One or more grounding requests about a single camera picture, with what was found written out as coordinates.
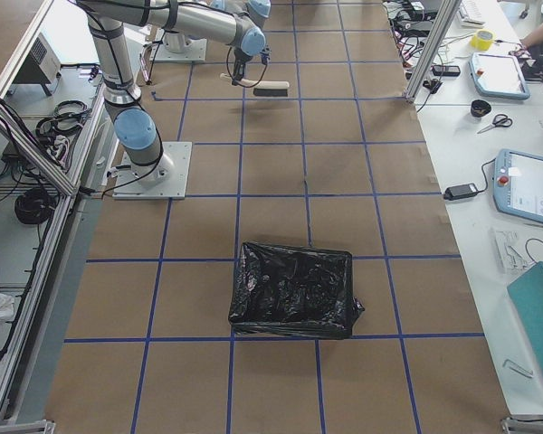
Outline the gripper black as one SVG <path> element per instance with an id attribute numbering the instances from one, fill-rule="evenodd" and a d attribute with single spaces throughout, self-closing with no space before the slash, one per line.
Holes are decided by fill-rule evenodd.
<path id="1" fill-rule="evenodd" d="M 252 56 L 246 54 L 242 50 L 233 51 L 233 71 L 232 71 L 232 85 L 239 86 L 245 85 L 244 76 L 246 72 L 246 65 L 252 60 Z"/>

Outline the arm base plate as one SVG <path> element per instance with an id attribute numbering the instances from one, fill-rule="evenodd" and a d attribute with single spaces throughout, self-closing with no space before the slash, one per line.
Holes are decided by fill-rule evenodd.
<path id="1" fill-rule="evenodd" d="M 118 172 L 112 196 L 120 200 L 184 199 L 192 148 L 191 142 L 164 142 L 163 156 L 147 176 L 153 165 L 133 166 L 128 154 L 123 152 L 121 164 L 128 168 Z"/>
<path id="2" fill-rule="evenodd" d="M 190 63 L 205 60 L 207 40 L 192 39 L 184 33 L 160 30 L 150 59 L 155 62 Z"/>

